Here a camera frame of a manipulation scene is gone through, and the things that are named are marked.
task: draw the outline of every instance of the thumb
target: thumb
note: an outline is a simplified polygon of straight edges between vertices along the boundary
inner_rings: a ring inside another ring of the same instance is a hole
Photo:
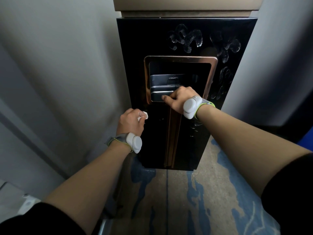
[[[175,102],[175,100],[173,98],[171,98],[170,96],[168,95],[163,95],[162,96],[162,100],[168,104],[170,107],[172,107],[173,103]]]
[[[143,117],[141,117],[141,118],[139,119],[139,125],[140,125],[140,126],[144,126],[144,124],[145,124],[145,119],[146,119],[146,116],[143,116]]]

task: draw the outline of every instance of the green elastic band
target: green elastic band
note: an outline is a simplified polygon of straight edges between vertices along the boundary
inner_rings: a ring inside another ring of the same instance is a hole
[[[215,107],[215,105],[214,105],[212,102],[201,103],[200,106],[202,106],[202,105],[212,105],[212,106]],[[197,110],[196,110],[196,112],[195,112],[195,115],[194,115],[194,117],[195,117],[197,120],[198,120],[198,118],[196,117],[196,113],[197,113],[198,109],[200,108],[200,106],[198,106],[198,108],[197,108]]]
[[[122,142],[122,141],[118,140],[117,138],[112,138],[112,140],[108,143],[108,145],[110,145],[113,140],[116,140],[117,142],[121,142],[121,143],[128,145],[131,148],[131,151],[129,153],[134,151],[133,148],[128,143]]]

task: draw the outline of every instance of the person's right arm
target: person's right arm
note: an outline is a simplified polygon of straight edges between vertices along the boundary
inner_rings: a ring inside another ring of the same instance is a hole
[[[180,87],[162,98],[183,114],[184,102],[198,95]],[[242,122],[211,105],[202,105],[196,117],[205,125],[239,173],[260,196],[271,178],[293,160],[311,151]]]

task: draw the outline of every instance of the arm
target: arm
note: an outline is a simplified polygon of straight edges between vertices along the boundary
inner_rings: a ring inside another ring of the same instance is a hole
[[[171,108],[183,114],[184,102],[194,95],[198,94],[191,87],[180,87],[170,96],[162,98]],[[311,152],[244,123],[211,105],[200,106],[196,117],[259,196],[278,171],[296,158]]]
[[[140,136],[145,117],[142,111],[129,109],[121,115],[116,134],[132,132]],[[74,174],[44,200],[71,217],[85,232],[91,234],[104,208],[113,181],[131,148],[113,141],[93,162]]]

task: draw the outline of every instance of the hand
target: hand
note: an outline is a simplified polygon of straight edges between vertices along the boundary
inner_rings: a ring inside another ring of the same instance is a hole
[[[184,113],[183,106],[184,106],[185,101],[192,98],[195,95],[199,95],[199,94],[196,93],[195,90],[192,89],[191,87],[181,86],[177,90],[172,92],[170,96],[163,95],[162,100],[166,104],[168,104],[173,110],[177,111],[178,113],[183,114]]]
[[[128,109],[119,118],[117,125],[116,135],[122,133],[133,133],[137,136],[141,136],[143,132],[143,126],[145,124],[146,114],[139,109]]]

